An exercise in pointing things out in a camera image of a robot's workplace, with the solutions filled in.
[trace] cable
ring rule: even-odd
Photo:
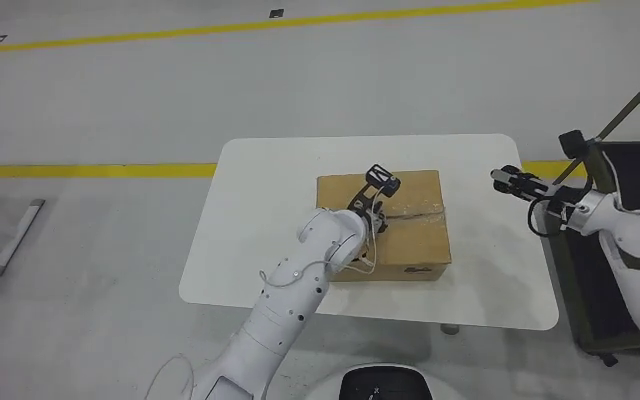
[[[609,168],[611,168],[611,172],[613,173],[613,180],[616,183],[616,193],[614,194],[614,196],[616,197],[618,208],[620,209],[620,211],[640,215],[640,210],[627,210],[626,208],[624,208],[624,205],[622,204],[622,190],[620,189],[620,181],[618,180],[618,171],[616,171],[616,167],[613,166],[613,162],[611,162],[611,159],[604,150],[602,151],[602,156],[609,164]]]
[[[340,266],[338,264],[334,264],[334,263],[332,263],[330,261],[324,261],[324,260],[311,261],[309,264],[305,265],[304,268],[302,268],[302,271],[300,271],[300,274],[297,277],[293,278],[291,281],[289,281],[287,283],[284,283],[282,285],[278,285],[276,283],[270,282],[269,279],[267,279],[267,274],[264,272],[264,270],[260,270],[260,272],[258,272],[258,274],[260,275],[260,279],[262,279],[262,281],[265,284],[267,284],[267,285],[269,285],[271,287],[275,287],[275,288],[283,288],[283,287],[291,286],[294,283],[298,282],[304,276],[304,273],[307,270],[307,268],[309,268],[312,265],[316,265],[316,264],[324,264],[325,268],[326,268],[327,265],[331,265],[333,267],[340,268]]]
[[[543,201],[550,201],[552,199],[553,199],[553,197],[550,197],[550,196],[539,197],[539,198],[533,200],[531,202],[531,204],[529,205],[529,211],[527,211],[527,225],[529,226],[529,230],[531,230],[531,232],[533,232],[536,236],[540,236],[540,237],[544,237],[544,238],[550,238],[550,237],[558,236],[560,234],[560,232],[561,232],[560,230],[558,230],[557,232],[543,233],[543,232],[540,232],[539,230],[537,230],[533,226],[533,211],[536,208],[536,206],[539,203],[542,203]]]
[[[160,367],[160,369],[158,369],[156,374],[153,376],[153,379],[151,380],[151,383],[149,384],[149,387],[147,388],[147,393],[144,395],[144,400],[148,400],[149,399],[149,395],[151,394],[151,389],[153,388],[153,385],[155,385],[156,379],[158,379],[158,376],[160,375],[160,372],[162,372],[162,370],[167,365],[169,365],[169,363],[171,361],[176,360],[176,359],[182,359],[186,363],[187,367],[189,367],[189,373],[190,373],[189,380],[187,380],[187,382],[184,384],[184,387],[182,388],[180,393],[181,394],[184,393],[184,391],[187,388],[187,386],[189,386],[189,383],[191,383],[191,387],[189,388],[189,397],[188,397],[188,400],[191,400],[191,398],[193,397],[193,388],[195,387],[195,377],[194,377],[194,374],[193,374],[193,365],[191,365],[191,361],[189,361],[189,359],[182,353],[171,357],[164,364],[162,364],[162,367]]]
[[[380,187],[380,189],[378,189],[378,191],[376,192],[376,194],[373,196],[373,203],[372,203],[372,210],[373,208],[376,207],[376,202],[378,201],[378,195],[380,194],[380,192],[382,192],[382,189],[384,189],[385,186]],[[378,263],[378,245],[376,243],[376,228],[373,224],[373,219],[371,220],[371,238],[373,239],[373,261],[369,261],[367,258],[365,257],[360,257],[359,260],[362,261],[364,264],[368,265],[369,267],[371,267],[368,271],[364,271],[360,268],[357,267],[353,267],[351,265],[347,265],[345,267],[345,269],[350,269],[351,271],[356,271],[358,273],[364,274],[364,275],[371,275],[373,274],[373,272],[376,270],[376,264]]]

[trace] black mount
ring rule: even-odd
[[[382,221],[382,225],[378,228],[378,233],[382,233],[387,229],[384,214],[381,211],[382,201],[376,201],[376,204],[373,204],[376,195],[367,197],[365,193],[372,187],[376,190],[376,193],[391,197],[400,188],[400,179],[393,176],[391,172],[382,168],[379,164],[374,164],[373,167],[369,168],[365,174],[365,179],[367,184],[354,196],[347,206],[347,210],[351,210],[364,218],[369,226],[373,224],[371,214],[377,215],[378,219]]]

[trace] table leg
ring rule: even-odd
[[[454,324],[440,324],[440,331],[445,335],[457,335],[460,332],[460,325]]]

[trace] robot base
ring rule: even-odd
[[[427,376],[413,367],[390,363],[356,365],[333,373],[316,384],[304,399],[393,400],[396,398],[464,400],[462,395],[443,381]]]

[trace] white table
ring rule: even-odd
[[[436,282],[334,283],[318,312],[546,330],[558,321],[528,204],[493,190],[489,172],[520,165],[507,136],[236,139],[222,151],[180,282],[189,303],[252,307],[267,274],[296,246],[316,177],[436,169],[453,262]]]

